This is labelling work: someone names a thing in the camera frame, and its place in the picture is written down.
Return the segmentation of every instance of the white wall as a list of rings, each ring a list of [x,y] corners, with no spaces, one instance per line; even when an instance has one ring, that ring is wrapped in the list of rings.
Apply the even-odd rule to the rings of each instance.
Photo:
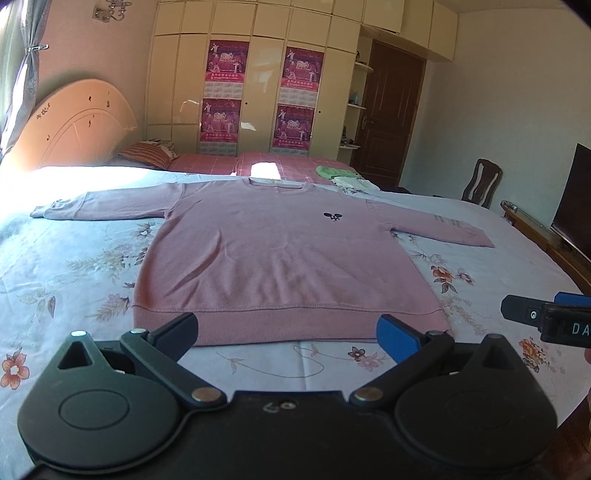
[[[487,158],[504,171],[492,209],[507,199],[549,225],[576,144],[591,147],[589,27],[563,10],[463,14],[454,62],[429,70],[401,185],[460,198]]]
[[[148,57],[158,0],[135,0],[121,22],[105,24],[92,13],[99,0],[53,0],[41,51],[37,100],[75,80],[97,78],[115,85],[144,131]]]

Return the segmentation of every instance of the wooden floor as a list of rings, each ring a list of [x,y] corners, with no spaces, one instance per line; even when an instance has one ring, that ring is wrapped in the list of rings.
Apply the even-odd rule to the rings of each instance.
[[[591,480],[590,419],[585,399],[556,431],[542,464],[558,480]]]

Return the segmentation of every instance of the poster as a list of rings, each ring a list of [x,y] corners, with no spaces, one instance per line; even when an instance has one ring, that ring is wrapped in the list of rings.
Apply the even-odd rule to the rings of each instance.
[[[242,98],[248,45],[247,41],[209,42],[204,98]]]
[[[316,107],[324,53],[287,47],[279,103]]]
[[[307,155],[310,148],[310,133],[314,109],[304,106],[277,106],[273,153]]]
[[[199,134],[199,152],[236,156],[240,100],[204,98]]]

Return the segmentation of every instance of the chair backrest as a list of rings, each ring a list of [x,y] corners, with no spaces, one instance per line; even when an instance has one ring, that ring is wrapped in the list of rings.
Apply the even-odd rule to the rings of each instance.
[[[480,175],[480,181],[478,182],[478,185],[476,185],[480,166],[482,166],[482,174]],[[476,166],[474,167],[474,174],[470,179],[470,183],[462,194],[462,200],[465,202],[481,205],[482,199],[484,197],[482,206],[484,208],[490,208],[492,196],[496,188],[499,186],[502,176],[503,171],[496,163],[486,160],[485,158],[478,159]]]

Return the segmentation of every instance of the wall sconce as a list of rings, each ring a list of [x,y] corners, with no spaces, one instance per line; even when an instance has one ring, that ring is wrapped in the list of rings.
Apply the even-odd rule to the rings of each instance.
[[[125,12],[127,8],[131,6],[131,2],[126,0],[107,0],[109,5],[106,9],[101,7],[95,7],[93,17],[95,20],[99,20],[104,23],[109,23],[111,18],[120,22],[125,18]]]

